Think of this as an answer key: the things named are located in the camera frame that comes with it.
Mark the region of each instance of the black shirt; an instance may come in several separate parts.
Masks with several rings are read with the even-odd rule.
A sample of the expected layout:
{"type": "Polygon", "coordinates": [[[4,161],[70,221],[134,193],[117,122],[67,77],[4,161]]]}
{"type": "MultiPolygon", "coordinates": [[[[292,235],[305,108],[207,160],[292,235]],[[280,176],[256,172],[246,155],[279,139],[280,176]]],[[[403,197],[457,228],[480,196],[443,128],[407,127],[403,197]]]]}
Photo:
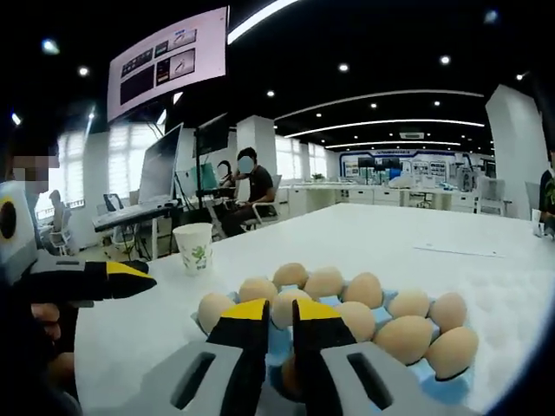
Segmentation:
{"type": "Polygon", "coordinates": [[[262,166],[257,166],[257,168],[248,175],[248,178],[251,184],[249,202],[258,201],[262,197],[265,197],[268,190],[274,186],[270,174],[262,166]]]}
{"type": "Polygon", "coordinates": [[[539,183],[539,210],[555,215],[555,178],[545,171],[539,183]]]}

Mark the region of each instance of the display board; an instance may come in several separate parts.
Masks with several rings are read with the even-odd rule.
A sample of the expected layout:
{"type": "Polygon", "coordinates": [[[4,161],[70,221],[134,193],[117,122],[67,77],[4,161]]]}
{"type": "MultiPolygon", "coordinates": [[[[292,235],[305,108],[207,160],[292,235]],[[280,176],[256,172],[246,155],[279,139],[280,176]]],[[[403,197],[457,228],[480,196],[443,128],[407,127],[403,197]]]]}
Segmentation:
{"type": "Polygon", "coordinates": [[[225,75],[227,8],[159,30],[110,62],[108,121],[162,94],[225,75]]]}

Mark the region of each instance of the egg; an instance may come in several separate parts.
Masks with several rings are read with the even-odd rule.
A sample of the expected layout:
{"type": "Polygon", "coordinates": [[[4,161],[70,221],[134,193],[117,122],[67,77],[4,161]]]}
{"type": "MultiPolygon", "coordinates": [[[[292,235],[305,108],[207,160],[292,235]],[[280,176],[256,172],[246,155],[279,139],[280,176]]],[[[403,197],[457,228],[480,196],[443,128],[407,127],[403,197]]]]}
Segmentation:
{"type": "Polygon", "coordinates": [[[297,370],[295,369],[295,355],[292,355],[284,362],[281,367],[281,375],[284,383],[284,389],[293,398],[300,399],[303,395],[301,384],[297,377],[297,370]]]}
{"type": "Polygon", "coordinates": [[[219,321],[221,315],[235,306],[229,297],[220,293],[209,293],[202,298],[199,304],[200,326],[207,334],[210,334],[219,321]]]}
{"type": "Polygon", "coordinates": [[[461,327],[467,319],[467,305],[458,293],[440,296],[430,308],[430,318],[442,333],[461,327]]]}
{"type": "Polygon", "coordinates": [[[470,367],[478,351],[478,336],[472,329],[458,327],[434,341],[425,358],[438,380],[450,379],[470,367]]]}
{"type": "Polygon", "coordinates": [[[421,316],[402,316],[380,329],[374,343],[403,364],[414,364],[428,350],[433,331],[432,323],[421,316]]]}
{"type": "Polygon", "coordinates": [[[310,299],[310,296],[302,290],[290,289],[274,298],[271,320],[277,328],[285,329],[293,324],[293,301],[296,299],[310,299]]]}
{"type": "Polygon", "coordinates": [[[382,306],[383,293],[380,281],[372,273],[361,273],[356,276],[343,293],[345,302],[361,302],[369,308],[382,306]]]}
{"type": "Polygon", "coordinates": [[[290,284],[296,284],[302,289],[307,280],[309,274],[301,263],[287,263],[277,269],[273,282],[278,289],[290,284]]]}
{"type": "Polygon", "coordinates": [[[336,311],[341,315],[356,342],[365,342],[372,338],[375,319],[368,306],[360,302],[344,302],[336,306],[336,311]]]}
{"type": "Polygon", "coordinates": [[[401,290],[388,306],[388,312],[394,318],[409,315],[425,317],[429,309],[428,295],[418,289],[401,290]]]}
{"type": "Polygon", "coordinates": [[[336,267],[323,267],[312,273],[304,291],[315,301],[321,297],[339,296],[343,291],[343,276],[336,267]]]}
{"type": "Polygon", "coordinates": [[[239,301],[249,302],[256,299],[268,299],[273,302],[278,295],[278,290],[274,283],[265,277],[251,277],[246,279],[239,288],[239,301]]]}

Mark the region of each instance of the ceiling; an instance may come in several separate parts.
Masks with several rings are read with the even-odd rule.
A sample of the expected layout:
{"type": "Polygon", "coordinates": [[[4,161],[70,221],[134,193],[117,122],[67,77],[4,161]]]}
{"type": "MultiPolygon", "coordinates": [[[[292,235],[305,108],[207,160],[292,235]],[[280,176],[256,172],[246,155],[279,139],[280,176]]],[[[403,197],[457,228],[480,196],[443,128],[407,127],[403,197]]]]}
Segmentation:
{"type": "MultiPolygon", "coordinates": [[[[231,4],[229,27],[233,29],[271,0],[183,3],[186,5],[176,6],[165,15],[147,8],[136,8],[133,13],[112,8],[108,13],[94,8],[59,10],[47,5],[22,11],[26,21],[35,18],[38,23],[32,28],[24,26],[19,42],[10,43],[8,54],[17,65],[10,67],[9,81],[5,82],[8,94],[4,96],[7,111],[2,114],[3,128],[13,127],[12,111],[25,118],[44,108],[57,111],[68,128],[76,128],[95,105],[93,131],[106,130],[111,59],[170,23],[227,4],[231,4]],[[60,55],[41,52],[44,38],[56,40],[60,55]],[[78,76],[80,65],[90,68],[88,77],[78,76]]],[[[186,87],[172,107],[172,118],[195,127],[223,112],[229,112],[233,122],[257,114],[279,118],[277,133],[282,135],[377,120],[461,120],[484,127],[436,122],[371,124],[305,134],[299,139],[325,146],[400,140],[400,130],[410,127],[425,133],[426,140],[453,142],[462,151],[493,154],[485,104],[500,83],[531,93],[529,76],[522,81],[516,81],[515,76],[530,71],[535,64],[537,50],[531,41],[539,34],[528,30],[523,35],[522,29],[532,16],[537,18],[532,12],[495,8],[477,0],[298,1],[229,45],[228,75],[186,87]],[[495,24],[484,23],[489,10],[499,12],[495,24]],[[440,65],[442,55],[451,57],[449,65],[440,65]],[[349,65],[348,72],[338,70],[341,63],[349,65]],[[349,97],[415,89],[483,96],[420,92],[323,105],[349,97]],[[275,92],[274,97],[266,95],[269,90],[275,92]]],[[[14,26],[22,27],[23,20],[14,26]]],[[[156,121],[170,98],[139,109],[130,119],[156,121]]],[[[372,146],[392,147],[367,145],[357,149],[372,146]]]]}

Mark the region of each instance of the egg tray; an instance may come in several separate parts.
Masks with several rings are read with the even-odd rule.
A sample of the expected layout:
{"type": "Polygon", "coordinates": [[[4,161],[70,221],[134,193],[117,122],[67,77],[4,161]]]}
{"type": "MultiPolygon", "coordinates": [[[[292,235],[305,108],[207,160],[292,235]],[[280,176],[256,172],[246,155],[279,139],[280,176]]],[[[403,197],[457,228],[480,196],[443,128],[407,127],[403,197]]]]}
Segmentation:
{"type": "MultiPolygon", "coordinates": [[[[280,292],[298,289],[297,285],[283,286],[280,292]]],[[[383,303],[379,308],[371,309],[372,314],[375,319],[375,332],[377,332],[388,322],[393,320],[388,312],[388,307],[391,301],[395,299],[399,292],[397,290],[387,290],[383,291],[383,303]]],[[[235,303],[239,303],[238,293],[232,292],[227,295],[235,303]]],[[[430,299],[430,309],[431,305],[435,302],[434,298],[430,299]]],[[[330,306],[336,306],[341,303],[339,296],[327,296],[319,299],[320,303],[324,303],[330,306]]],[[[191,318],[197,323],[200,330],[207,335],[204,329],[200,326],[199,318],[197,312],[191,315],[191,318]]],[[[440,336],[440,328],[435,324],[430,317],[427,319],[433,325],[432,342],[434,342],[440,336]]],[[[284,398],[291,401],[298,402],[298,399],[290,395],[283,385],[283,378],[281,373],[281,367],[284,362],[293,353],[293,327],[288,327],[286,329],[277,328],[272,322],[270,322],[270,327],[268,331],[268,354],[266,355],[266,367],[267,367],[267,378],[270,384],[281,394],[284,398]]],[[[424,393],[428,394],[430,397],[438,400],[446,405],[459,405],[467,397],[468,393],[473,384],[474,370],[473,365],[467,368],[461,374],[456,375],[449,380],[437,380],[435,378],[434,369],[428,364],[425,358],[420,359],[415,364],[407,366],[407,369],[411,371],[422,388],[424,393]]],[[[374,411],[378,411],[377,406],[373,407],[374,411]]]]}

